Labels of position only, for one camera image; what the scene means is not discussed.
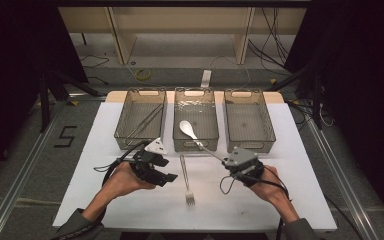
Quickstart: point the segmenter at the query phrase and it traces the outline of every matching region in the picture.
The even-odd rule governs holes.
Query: floor
[[[87,76],[91,77],[89,86],[101,92],[149,84],[199,86],[205,69],[212,70],[210,86],[213,84],[218,88],[244,84],[247,87],[268,88],[272,80],[281,81],[288,75],[277,65],[264,63],[263,66],[260,58],[250,51],[247,52],[245,64],[236,65],[231,61],[234,60],[234,50],[231,36],[228,35],[141,35],[126,66],[118,63],[111,36],[86,34],[86,46],[80,34],[71,36],[81,59],[92,55],[82,60],[82,64]],[[251,39],[257,46],[262,46],[265,37],[252,36]],[[289,49],[294,36],[282,36],[281,39],[285,48]],[[278,53],[273,42],[267,46],[267,53],[281,61],[276,57]],[[133,71],[150,69],[151,78],[146,82],[137,82],[129,68]],[[285,100],[295,99],[295,87],[296,83],[280,91]],[[7,213],[3,228],[0,229],[0,239],[49,239],[55,232],[51,226],[53,218],[70,182],[99,104],[105,100],[86,96],[72,86],[67,86],[67,89],[72,94],[69,102],[52,101],[50,95],[55,120],[48,131],[39,133],[40,105],[32,106],[23,128],[8,148],[7,160],[0,162],[0,206],[7,199],[8,192],[14,189],[13,183],[19,185],[19,194],[13,208]],[[340,129],[335,124],[328,126],[332,118],[327,116],[323,130],[319,131],[296,108],[291,107],[291,112],[322,191],[354,225],[370,225],[366,234],[371,237],[367,239],[384,239],[384,206],[355,164]],[[55,145],[68,143],[59,138],[62,129],[68,125],[76,126],[66,131],[66,134],[75,136],[71,146],[55,148]],[[329,146],[331,151],[324,151],[323,146]],[[20,179],[19,173],[23,172],[20,170],[26,170],[25,163],[31,163],[26,171],[28,174],[24,176],[24,181],[15,181]],[[354,195],[351,199],[347,196],[349,192]],[[338,209],[331,203],[329,206],[338,230],[319,233],[319,236],[324,239],[359,239]],[[356,221],[359,217],[367,222],[366,225]],[[104,230],[98,239],[118,239],[119,235],[119,232]],[[269,239],[275,239],[274,233],[268,236]]]

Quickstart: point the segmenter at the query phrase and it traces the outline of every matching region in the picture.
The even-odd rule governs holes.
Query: sleeve
[[[82,212],[83,209],[77,209],[76,211],[74,211],[68,221],[58,229],[52,240],[60,239],[60,237],[65,236],[67,234],[72,234],[72,238],[61,239],[95,239],[102,231],[102,229],[104,229],[104,225],[100,222],[90,222],[82,216]]]
[[[318,240],[307,219],[301,218],[282,227],[288,240]]]

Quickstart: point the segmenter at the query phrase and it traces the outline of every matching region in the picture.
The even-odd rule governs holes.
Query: spoon
[[[210,150],[208,150],[206,147],[204,147],[204,145],[198,141],[198,138],[196,137],[195,133],[193,132],[193,128],[192,128],[192,125],[190,122],[186,121],[186,120],[183,120],[180,122],[179,124],[180,126],[180,130],[182,130],[182,132],[186,135],[188,135],[189,137],[191,137],[194,142],[196,143],[196,145],[198,145],[198,147],[202,150],[205,150],[207,153],[211,154],[213,157],[217,158],[218,160],[224,162],[224,159],[217,156],[216,154],[214,154],[213,152],[211,152]]]

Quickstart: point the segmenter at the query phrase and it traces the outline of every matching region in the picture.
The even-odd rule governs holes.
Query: white tabletop
[[[223,108],[220,101],[216,102],[220,134],[216,154],[227,157]],[[278,169],[298,214],[306,218],[313,229],[335,230],[337,226],[288,106],[279,103],[267,106],[276,142],[270,153],[260,154],[259,159]],[[100,189],[105,174],[94,171],[93,167],[108,165],[123,153],[113,136],[122,108],[122,103],[101,104],[54,226],[64,224],[76,208],[85,208]],[[220,191],[220,181],[228,171],[208,154],[184,153],[196,202],[194,206],[186,204],[179,153],[174,151],[172,139],[173,111],[173,103],[169,100],[162,139],[168,150],[165,158],[170,162],[158,170],[177,174],[178,178],[164,187],[136,191],[114,200],[107,208],[103,220],[105,227],[148,232],[267,232],[277,229],[280,217],[276,210],[240,182],[233,184],[228,195]],[[225,190],[230,182],[231,178],[225,180]]]

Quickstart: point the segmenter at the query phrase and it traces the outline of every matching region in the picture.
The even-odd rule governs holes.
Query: metal fork
[[[186,172],[186,162],[183,154],[180,155],[180,163],[182,164],[183,176],[185,177],[185,183],[186,183],[186,192],[185,192],[186,203],[188,205],[195,205],[195,198],[193,196],[193,192],[189,188],[188,173]]]

